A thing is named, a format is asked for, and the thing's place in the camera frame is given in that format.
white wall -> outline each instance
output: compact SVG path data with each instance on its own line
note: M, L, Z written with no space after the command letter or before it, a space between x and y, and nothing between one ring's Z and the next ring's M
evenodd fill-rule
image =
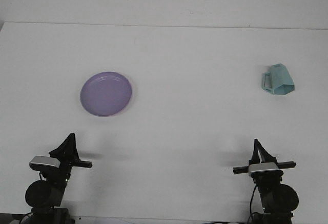
M0 0L0 21L328 28L328 0Z

purple plate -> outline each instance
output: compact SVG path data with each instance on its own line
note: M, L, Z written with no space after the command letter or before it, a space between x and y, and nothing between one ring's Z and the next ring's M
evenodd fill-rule
M81 103L93 115L109 116L124 109L132 95L131 84L116 72L103 72L92 76L83 85Z

cup handle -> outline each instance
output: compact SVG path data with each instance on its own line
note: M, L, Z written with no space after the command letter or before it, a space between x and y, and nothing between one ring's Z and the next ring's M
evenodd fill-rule
M262 77L262 89L272 93L273 88L270 81L270 72L264 73Z

teal cup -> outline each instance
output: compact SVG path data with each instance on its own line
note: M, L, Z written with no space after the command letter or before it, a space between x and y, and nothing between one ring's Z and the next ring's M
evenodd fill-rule
M263 90L276 95L285 95L295 90L294 82L283 64L275 64L263 74Z

cable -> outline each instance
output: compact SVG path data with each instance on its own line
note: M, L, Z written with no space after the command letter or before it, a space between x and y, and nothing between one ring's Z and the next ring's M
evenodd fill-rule
M33 214L33 212L29 212L29 213L23 215L22 218L20 219L20 221L19 221L18 224L22 224L22 220L23 220L26 216L29 217L29 218L31 218L31 217L29 216L29 214Z
M253 190L253 193L252 193L252 197L251 197L251 202L250 202L250 218L252 218L252 221L253 221L252 202L253 202L253 198L254 198L254 193L255 193L256 187L257 187L257 185L255 185L255 187L254 187L254 190Z

